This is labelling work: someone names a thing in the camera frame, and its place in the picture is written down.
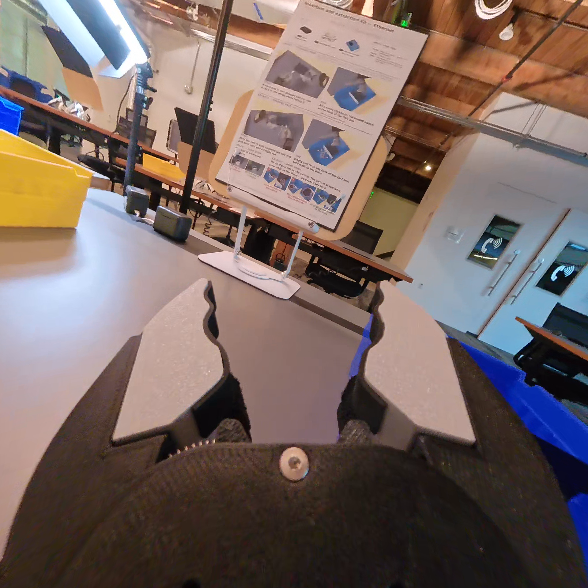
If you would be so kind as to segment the black tripod stand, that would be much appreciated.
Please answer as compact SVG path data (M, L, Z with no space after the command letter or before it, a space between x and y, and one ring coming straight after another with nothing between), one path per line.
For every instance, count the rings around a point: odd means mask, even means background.
M141 120L143 117L143 110L149 102L148 97L146 96L146 92L148 90L153 90L153 88L149 85L149 80L152 77L153 71L149 62L137 65L133 116L130 127L130 136L128 139L126 169L123 181L124 196L127 196L128 188L134 184L134 172L137 156L139 154Z

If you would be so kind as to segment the cardboard box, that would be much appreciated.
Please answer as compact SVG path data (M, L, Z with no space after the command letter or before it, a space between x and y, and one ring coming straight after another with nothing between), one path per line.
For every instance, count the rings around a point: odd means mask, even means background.
M99 86L92 72L85 75L62 66L62 75L67 88L67 95L72 101L94 111L102 112L104 110Z

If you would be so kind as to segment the yellow plastic bin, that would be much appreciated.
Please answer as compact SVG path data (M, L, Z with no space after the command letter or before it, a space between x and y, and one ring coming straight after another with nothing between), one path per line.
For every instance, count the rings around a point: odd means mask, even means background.
M1 130L1 227L75 229L93 172Z

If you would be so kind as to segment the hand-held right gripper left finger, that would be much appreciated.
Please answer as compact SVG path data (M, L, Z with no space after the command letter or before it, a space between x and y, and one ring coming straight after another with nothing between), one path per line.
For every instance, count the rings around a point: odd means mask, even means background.
M127 443L167 435L172 443L205 443L226 419L251 423L228 354L218 340L212 283L200 279L145 326L112 439Z

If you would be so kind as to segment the wooden-edged background table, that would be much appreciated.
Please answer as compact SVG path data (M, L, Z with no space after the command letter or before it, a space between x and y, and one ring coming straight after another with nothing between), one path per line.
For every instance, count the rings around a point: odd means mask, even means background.
M106 146L109 139L124 143L125 145L129 144L129 139L114 131L98 127L91 122L84 121L74 115L50 107L19 92L1 87L1 96L23 106L27 113L31 114L43 124L51 128L56 128L61 135L78 136L98 147Z

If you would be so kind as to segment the black floor lamp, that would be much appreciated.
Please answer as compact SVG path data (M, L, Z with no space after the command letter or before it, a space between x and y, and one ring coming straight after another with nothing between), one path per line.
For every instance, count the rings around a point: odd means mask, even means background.
M192 199L192 191L194 187L197 166L202 151L202 144L205 138L206 125L208 123L210 107L212 105L213 93L217 81L217 74L222 59L224 42L228 32L232 6L233 1L223 2L219 22L217 25L217 33L215 35L215 41L213 44L208 76L201 100L201 108L198 114L198 121L195 129L192 149L190 151L189 164L187 167L187 175L185 178L185 184L183 187L182 198L179 207L180 213L184 215L187 214Z

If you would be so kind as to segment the studio light panel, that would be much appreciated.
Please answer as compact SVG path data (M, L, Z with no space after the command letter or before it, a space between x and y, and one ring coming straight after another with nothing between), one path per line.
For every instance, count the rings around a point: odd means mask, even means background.
M40 1L50 20L102 77L119 79L150 51L119 1Z

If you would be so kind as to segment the phone icon door window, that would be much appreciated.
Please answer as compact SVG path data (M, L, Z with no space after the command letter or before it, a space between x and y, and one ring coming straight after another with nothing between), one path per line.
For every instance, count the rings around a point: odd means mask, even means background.
M467 260L483 268L494 269L521 226L519 222L495 215L474 244Z
M587 246L569 241L543 272L535 287L561 297L587 265Z

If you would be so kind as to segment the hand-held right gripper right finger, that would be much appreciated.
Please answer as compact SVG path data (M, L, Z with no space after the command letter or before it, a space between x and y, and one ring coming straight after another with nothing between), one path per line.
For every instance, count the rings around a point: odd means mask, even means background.
M472 447L476 436L445 332L398 286L376 288L369 344L337 408L342 433L362 422L375 440L410 450L420 436Z

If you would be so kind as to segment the printed instruction sheet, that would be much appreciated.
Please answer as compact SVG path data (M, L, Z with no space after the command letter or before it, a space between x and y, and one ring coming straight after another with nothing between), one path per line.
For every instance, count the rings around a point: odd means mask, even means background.
M428 39L299 1L215 179L334 232Z

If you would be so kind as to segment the black power adapter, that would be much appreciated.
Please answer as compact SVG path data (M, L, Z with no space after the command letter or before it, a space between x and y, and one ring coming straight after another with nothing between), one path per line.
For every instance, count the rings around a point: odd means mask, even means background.
M177 210L159 205L153 220L153 230L175 242L185 243L192 229L192 218Z

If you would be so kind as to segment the long background desk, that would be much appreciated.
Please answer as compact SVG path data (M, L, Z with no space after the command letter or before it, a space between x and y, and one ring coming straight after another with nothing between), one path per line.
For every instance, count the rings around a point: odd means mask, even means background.
M565 352L578 360L587 362L586 347L580 346L564 336L558 336L544 327L535 325L518 316L515 317L515 320L525 327L526 331L532 335L534 341L541 342L543 346L554 347L560 352Z

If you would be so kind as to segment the blue plastic bin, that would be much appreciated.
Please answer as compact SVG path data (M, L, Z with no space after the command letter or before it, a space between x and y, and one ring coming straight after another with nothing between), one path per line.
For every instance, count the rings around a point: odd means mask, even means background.
M369 344L370 325L371 319L364 328L350 377L357 372L359 357ZM482 375L497 390L498 398L506 401L523 423L523 428L540 441L540 448L563 492L582 549L587 553L587 425L544 388L533 391L524 383L523 372L518 368L469 346L465 350L466 358L472 359L474 367L481 369ZM453 360L466 399L465 376L473 376L474 368L459 371L457 360ZM476 444L472 447L481 448L481 425L474 424L474 408L484 407L483 401L466 399L466 404L476 436Z
M4 130L7 133L10 133L15 136L19 136L19 129L24 108L2 96L0 97L0 101L1 130Z

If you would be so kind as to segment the brown-edged grey table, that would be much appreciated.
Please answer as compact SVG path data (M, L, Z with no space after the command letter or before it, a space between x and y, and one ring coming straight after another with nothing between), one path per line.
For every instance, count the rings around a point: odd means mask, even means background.
M176 181L169 172L179 172L179 167L171 165L162 159L143 155L144 163L161 164L156 170L137 164L135 166L135 181L145 184L151 192L150 208L156 209L163 200L180 203L183 192L184 178ZM230 205L219 195L211 193L201 187L195 187L189 204L189 211L210 217L222 224L237 227L241 213L240 205ZM273 242L277 253L285 257L287 246L294 246L298 232L291 231L290 227L275 223L272 219L247 211L245 226L249 228L242 252L263 263L269 263L271 254L261 255L261 245L265 242ZM326 241L316 236L304 234L299 244L299 250L310 256L309 263L326 266L334 263L337 268L343 269L342 275L347 280L354 279L360 285L378 283L393 279L396 282L412 282L402 270L395 268L391 263L378 257L356 251L351 246L338 241Z

